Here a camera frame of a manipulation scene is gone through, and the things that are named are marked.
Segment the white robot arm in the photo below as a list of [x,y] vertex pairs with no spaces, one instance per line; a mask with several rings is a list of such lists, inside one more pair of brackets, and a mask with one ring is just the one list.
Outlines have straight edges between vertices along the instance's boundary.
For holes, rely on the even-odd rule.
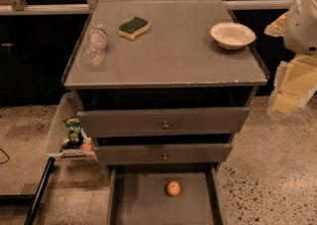
[[307,104],[317,85],[317,0],[296,0],[289,10],[269,24],[264,33],[283,37],[284,46],[295,53],[276,72],[270,106],[290,114]]

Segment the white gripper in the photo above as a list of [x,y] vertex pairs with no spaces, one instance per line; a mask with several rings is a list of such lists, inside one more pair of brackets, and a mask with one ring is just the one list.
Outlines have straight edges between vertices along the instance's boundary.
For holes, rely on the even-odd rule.
[[290,114],[303,108],[317,91],[317,56],[297,54],[282,61],[274,78],[269,105],[273,111]]

